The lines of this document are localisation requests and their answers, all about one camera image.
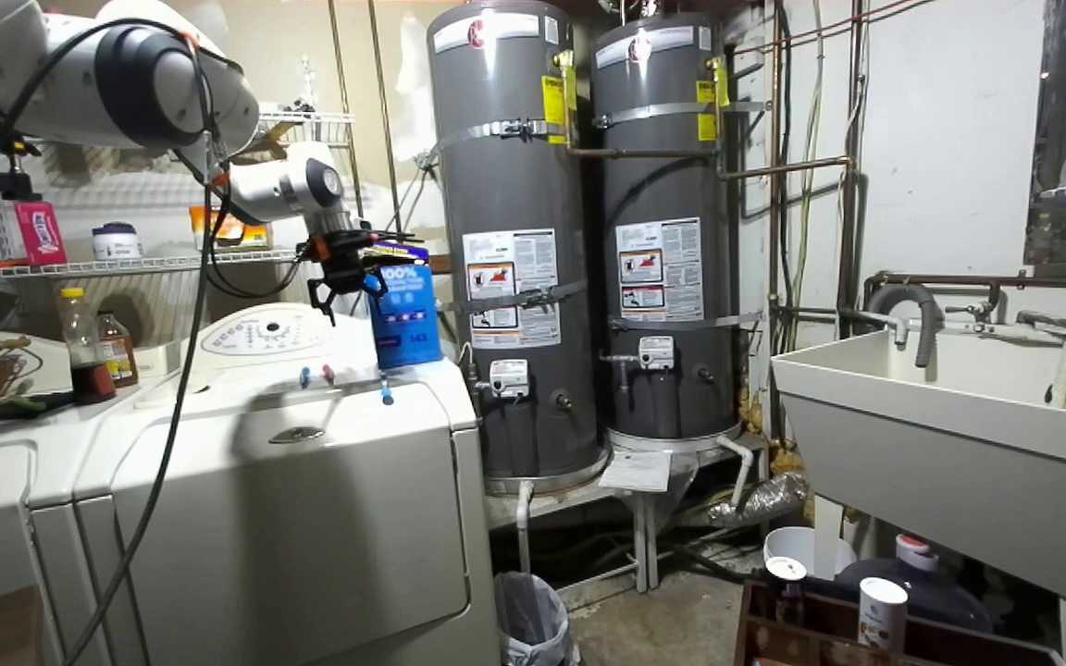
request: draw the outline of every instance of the white container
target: white container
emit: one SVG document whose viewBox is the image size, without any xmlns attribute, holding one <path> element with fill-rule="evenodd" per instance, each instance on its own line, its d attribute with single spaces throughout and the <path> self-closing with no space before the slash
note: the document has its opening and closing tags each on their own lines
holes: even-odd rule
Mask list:
<svg viewBox="0 0 1066 666">
<path fill-rule="evenodd" d="M 906 588 L 889 577 L 862 577 L 860 583 L 860 644 L 879 652 L 904 652 Z"/>
<path fill-rule="evenodd" d="M 139 229 L 131 221 L 105 221 L 94 229 L 94 254 L 100 263 L 132 263 L 141 260 Z"/>
<path fill-rule="evenodd" d="M 801 577 L 833 580 L 852 561 L 854 561 L 852 544 L 809 527 L 769 530 L 762 539 L 762 566 L 783 580 Z"/>
</svg>

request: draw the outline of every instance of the plastic bag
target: plastic bag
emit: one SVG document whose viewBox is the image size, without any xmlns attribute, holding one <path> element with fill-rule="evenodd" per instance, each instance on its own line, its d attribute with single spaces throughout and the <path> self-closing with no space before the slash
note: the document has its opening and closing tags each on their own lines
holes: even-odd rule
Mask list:
<svg viewBox="0 0 1066 666">
<path fill-rule="evenodd" d="M 495 577 L 509 666 L 572 666 L 575 638 L 564 597 L 535 573 Z"/>
</svg>

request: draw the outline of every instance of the water heater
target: water heater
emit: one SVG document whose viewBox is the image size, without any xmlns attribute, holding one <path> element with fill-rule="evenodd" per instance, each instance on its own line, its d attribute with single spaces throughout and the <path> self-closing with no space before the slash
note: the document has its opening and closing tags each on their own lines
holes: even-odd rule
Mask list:
<svg viewBox="0 0 1066 666">
<path fill-rule="evenodd" d="M 596 42 L 611 429 L 706 437 L 738 423 L 735 229 L 719 184 L 719 79 L 706 14 L 656 14 Z"/>
<path fill-rule="evenodd" d="M 605 461 L 577 163 L 564 152 L 575 25 L 548 2 L 464 2 L 431 25 L 457 326 L 494 493 Z"/>
</svg>

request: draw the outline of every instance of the warning label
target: warning label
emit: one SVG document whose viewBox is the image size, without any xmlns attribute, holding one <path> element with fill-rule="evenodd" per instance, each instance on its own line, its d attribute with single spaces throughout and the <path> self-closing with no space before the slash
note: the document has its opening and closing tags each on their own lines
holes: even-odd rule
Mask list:
<svg viewBox="0 0 1066 666">
<path fill-rule="evenodd" d="M 619 313 L 628 321 L 704 321 L 700 220 L 662 220 L 614 229 Z"/>
<path fill-rule="evenodd" d="M 561 284 L 557 229 L 464 233 L 467 301 L 510 301 Z M 469 313 L 475 348 L 564 345 L 561 306 L 494 306 Z"/>
</svg>

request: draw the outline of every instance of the utility sink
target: utility sink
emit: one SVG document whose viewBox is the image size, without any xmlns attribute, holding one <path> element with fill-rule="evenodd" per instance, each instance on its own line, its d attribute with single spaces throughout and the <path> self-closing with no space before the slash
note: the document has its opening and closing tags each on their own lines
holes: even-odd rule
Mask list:
<svg viewBox="0 0 1066 666">
<path fill-rule="evenodd" d="M 916 345 L 865 332 L 775 358 L 812 483 L 1066 601 L 1062 348 L 1000 329 Z"/>
</svg>

